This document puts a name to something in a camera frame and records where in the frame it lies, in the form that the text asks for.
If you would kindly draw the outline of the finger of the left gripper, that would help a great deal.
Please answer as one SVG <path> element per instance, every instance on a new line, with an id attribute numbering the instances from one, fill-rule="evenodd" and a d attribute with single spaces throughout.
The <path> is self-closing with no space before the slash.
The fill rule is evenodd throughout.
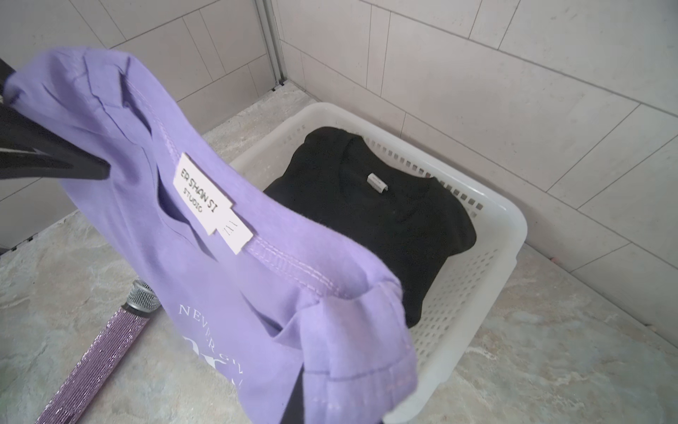
<path id="1" fill-rule="evenodd" d="M 1 105 L 1 178 L 104 180 L 111 166 Z"/>

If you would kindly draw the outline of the purple Persist t-shirt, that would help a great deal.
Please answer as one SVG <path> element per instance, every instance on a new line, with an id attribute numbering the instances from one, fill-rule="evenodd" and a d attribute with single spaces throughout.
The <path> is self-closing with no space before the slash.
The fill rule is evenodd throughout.
<path id="1" fill-rule="evenodd" d="M 361 245 L 226 164 L 134 56 L 52 49 L 12 74 L 21 115 L 109 164 L 66 179 L 255 423 L 303 390 L 307 423 L 378 423 L 417 388 L 398 279 Z"/>

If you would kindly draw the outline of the black t-shirt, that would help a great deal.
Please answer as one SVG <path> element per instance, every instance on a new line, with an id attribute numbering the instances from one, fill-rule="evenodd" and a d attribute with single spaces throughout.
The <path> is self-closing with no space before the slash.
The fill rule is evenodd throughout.
<path id="1" fill-rule="evenodd" d="M 264 192 L 376 254 L 401 282 L 410 328 L 444 263 L 477 241 L 466 209 L 436 178 L 389 166 L 358 134 L 335 127 L 308 134 Z"/>

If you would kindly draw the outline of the white plastic laundry basket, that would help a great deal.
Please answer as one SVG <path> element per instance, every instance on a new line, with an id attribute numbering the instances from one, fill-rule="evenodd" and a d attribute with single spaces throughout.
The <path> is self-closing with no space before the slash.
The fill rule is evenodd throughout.
<path id="1" fill-rule="evenodd" d="M 280 177 L 313 130 L 331 126 L 361 136 L 386 164 L 438 181 L 464 204 L 477 233 L 474 247 L 446 261 L 423 303 L 411 336 L 418 357 L 418 388 L 384 417 L 406 423 L 448 380 L 517 265 L 527 224 L 517 206 L 474 178 L 334 104 L 319 102 L 286 119 L 231 166 L 263 189 Z"/>

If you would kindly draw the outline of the purple glitter microphone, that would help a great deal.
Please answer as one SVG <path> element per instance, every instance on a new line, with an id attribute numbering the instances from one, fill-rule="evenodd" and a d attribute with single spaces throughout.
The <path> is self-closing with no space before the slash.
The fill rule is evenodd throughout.
<path id="1" fill-rule="evenodd" d="M 38 423 L 76 423 L 161 306 L 150 286 L 137 279 L 126 302 L 83 354 Z"/>

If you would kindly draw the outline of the aluminium corner post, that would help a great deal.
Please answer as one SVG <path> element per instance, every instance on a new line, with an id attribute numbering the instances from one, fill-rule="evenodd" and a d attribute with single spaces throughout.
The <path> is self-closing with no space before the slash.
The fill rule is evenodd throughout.
<path id="1" fill-rule="evenodd" d="M 259 15 L 264 41 L 274 74 L 275 85 L 283 86 L 286 81 L 284 75 L 284 62 L 279 53 L 277 25 L 273 14 L 272 2 L 267 0 L 255 0 L 254 3 L 257 14 Z"/>

